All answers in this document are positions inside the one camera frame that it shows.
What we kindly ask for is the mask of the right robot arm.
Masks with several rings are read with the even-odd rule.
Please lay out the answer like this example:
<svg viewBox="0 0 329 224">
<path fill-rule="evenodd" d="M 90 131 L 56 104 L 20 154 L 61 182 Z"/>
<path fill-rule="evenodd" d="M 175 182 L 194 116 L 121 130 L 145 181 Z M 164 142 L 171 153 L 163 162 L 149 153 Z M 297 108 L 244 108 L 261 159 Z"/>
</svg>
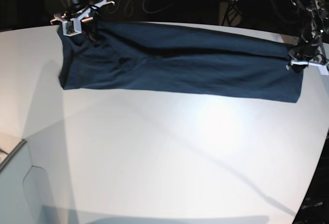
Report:
<svg viewBox="0 0 329 224">
<path fill-rule="evenodd" d="M 89 40 L 98 39 L 96 16 L 100 17 L 98 10 L 106 5 L 114 5 L 111 0 L 59 0 L 65 11 L 56 13 L 50 20 L 52 25 L 60 24 L 64 36 L 72 37 L 83 34 Z"/>
</svg>

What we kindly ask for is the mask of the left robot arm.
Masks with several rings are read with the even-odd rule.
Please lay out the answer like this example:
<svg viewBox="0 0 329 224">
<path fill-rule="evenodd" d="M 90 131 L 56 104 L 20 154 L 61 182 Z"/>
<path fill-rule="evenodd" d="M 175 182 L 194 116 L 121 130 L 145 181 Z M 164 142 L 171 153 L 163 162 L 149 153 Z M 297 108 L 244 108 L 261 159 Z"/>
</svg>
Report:
<svg viewBox="0 0 329 224">
<path fill-rule="evenodd" d="M 323 36 L 328 35 L 328 8 L 325 0 L 291 0 L 304 16 L 302 29 L 296 45 L 289 50 L 290 63 L 287 68 L 302 72 L 315 66 L 324 76 L 328 75 Z"/>
</svg>

